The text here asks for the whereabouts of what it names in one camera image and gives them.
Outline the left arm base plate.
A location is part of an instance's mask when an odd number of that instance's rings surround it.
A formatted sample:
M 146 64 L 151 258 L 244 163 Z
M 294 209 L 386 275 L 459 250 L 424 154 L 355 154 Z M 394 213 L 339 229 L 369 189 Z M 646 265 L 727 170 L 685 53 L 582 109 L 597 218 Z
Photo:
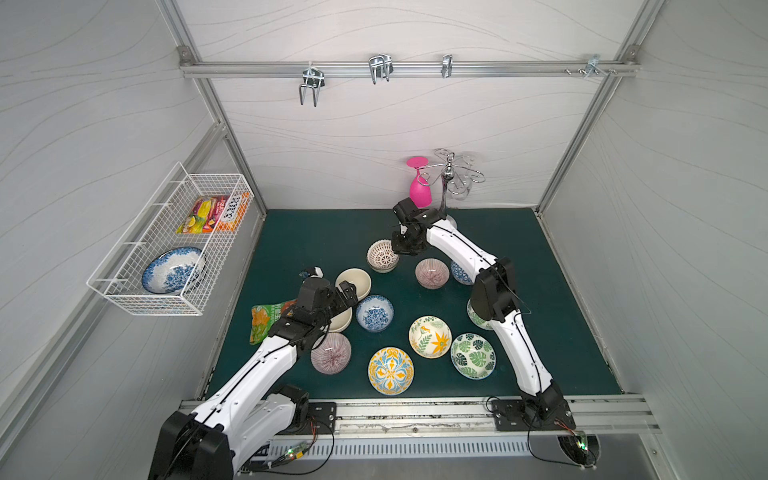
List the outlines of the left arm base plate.
M 337 403 L 310 400 L 297 407 L 285 435 L 327 435 L 335 430 Z

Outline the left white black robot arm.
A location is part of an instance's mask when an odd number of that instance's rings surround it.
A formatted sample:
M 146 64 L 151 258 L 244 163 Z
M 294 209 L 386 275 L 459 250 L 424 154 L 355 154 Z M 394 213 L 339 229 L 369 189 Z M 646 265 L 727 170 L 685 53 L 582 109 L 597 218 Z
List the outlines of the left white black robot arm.
M 233 479 L 272 437 L 301 424 L 305 392 L 269 390 L 320 344 L 333 317 L 357 304 L 356 286 L 348 281 L 335 287 L 325 278 L 305 279 L 246 364 L 192 412 L 176 411 L 163 423 L 148 477 Z

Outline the white maroon leaf bowl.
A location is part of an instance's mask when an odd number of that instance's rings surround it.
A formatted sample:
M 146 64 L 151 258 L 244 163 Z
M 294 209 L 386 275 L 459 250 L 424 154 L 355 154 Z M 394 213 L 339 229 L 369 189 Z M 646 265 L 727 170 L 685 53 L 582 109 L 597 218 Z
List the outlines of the white maroon leaf bowl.
M 399 255 L 393 251 L 390 240 L 382 239 L 374 242 L 369 247 L 366 260 L 374 271 L 388 273 L 398 265 Z

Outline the purple striped bowl front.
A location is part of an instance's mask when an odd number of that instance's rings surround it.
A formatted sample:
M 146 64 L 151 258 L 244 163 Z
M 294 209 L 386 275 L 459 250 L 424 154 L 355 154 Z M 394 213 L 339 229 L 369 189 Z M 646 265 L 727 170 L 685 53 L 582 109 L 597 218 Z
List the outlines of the purple striped bowl front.
M 352 356 L 349 339 L 341 333 L 328 333 L 319 339 L 311 351 L 311 363 L 316 371 L 335 375 L 343 371 Z

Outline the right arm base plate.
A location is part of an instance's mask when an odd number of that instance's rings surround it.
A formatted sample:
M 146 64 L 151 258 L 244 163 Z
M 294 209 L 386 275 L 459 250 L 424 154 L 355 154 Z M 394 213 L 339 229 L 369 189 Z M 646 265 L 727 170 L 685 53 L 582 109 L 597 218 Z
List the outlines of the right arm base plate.
M 532 401 L 501 399 L 491 396 L 485 401 L 498 432 L 558 431 L 577 429 L 575 418 L 567 402 L 551 409 L 539 408 Z

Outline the green leaf bowl front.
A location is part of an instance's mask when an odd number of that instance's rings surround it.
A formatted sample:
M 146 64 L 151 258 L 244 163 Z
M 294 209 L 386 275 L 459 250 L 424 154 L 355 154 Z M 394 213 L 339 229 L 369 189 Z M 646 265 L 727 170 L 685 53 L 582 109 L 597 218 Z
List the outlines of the green leaf bowl front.
M 490 342 L 474 333 L 460 334 L 453 340 L 450 358 L 455 369 L 471 380 L 489 377 L 497 363 L 497 355 Z

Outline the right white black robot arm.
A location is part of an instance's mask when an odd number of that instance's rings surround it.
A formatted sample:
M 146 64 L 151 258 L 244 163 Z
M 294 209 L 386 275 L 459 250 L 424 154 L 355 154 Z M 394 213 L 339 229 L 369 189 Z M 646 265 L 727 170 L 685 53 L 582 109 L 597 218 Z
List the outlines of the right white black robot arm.
M 481 249 L 439 210 L 419 209 L 406 198 L 393 207 L 393 212 L 399 222 L 399 229 L 392 234 L 396 254 L 415 256 L 432 246 L 473 279 L 470 303 L 475 313 L 491 324 L 503 346 L 516 376 L 528 424 L 539 427 L 571 419 L 569 404 L 543 365 L 524 325 L 512 261 Z

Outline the green leaf bowl back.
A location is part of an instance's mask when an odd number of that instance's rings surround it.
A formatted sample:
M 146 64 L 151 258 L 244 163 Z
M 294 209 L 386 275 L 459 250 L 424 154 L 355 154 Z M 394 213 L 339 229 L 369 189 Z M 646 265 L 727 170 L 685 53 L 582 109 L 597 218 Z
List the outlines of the green leaf bowl back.
M 470 321 L 474 325 L 476 325 L 478 328 L 480 328 L 482 330 L 486 330 L 486 331 L 491 331 L 492 330 L 491 323 L 489 321 L 486 321 L 486 320 L 482 319 L 476 313 L 476 311 L 474 310 L 474 308 L 472 306 L 472 301 L 471 300 L 467 301 L 466 312 L 467 312 L 467 315 L 468 315 Z

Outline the green leaf bowl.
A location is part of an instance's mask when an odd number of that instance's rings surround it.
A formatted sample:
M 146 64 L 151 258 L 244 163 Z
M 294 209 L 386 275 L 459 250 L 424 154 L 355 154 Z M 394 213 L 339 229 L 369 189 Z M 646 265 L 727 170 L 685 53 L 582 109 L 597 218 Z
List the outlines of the green leaf bowl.
M 474 333 L 460 334 L 453 340 L 450 358 L 455 369 L 471 380 L 489 377 L 497 363 L 497 355 L 490 342 Z
M 486 320 L 482 319 L 476 313 L 476 311 L 474 310 L 474 308 L 472 306 L 472 301 L 471 300 L 467 301 L 466 312 L 467 312 L 467 315 L 468 315 L 470 321 L 474 325 L 476 325 L 478 328 L 480 328 L 482 330 L 486 330 L 486 331 L 491 331 L 492 330 L 491 323 L 489 321 L 486 321 Z

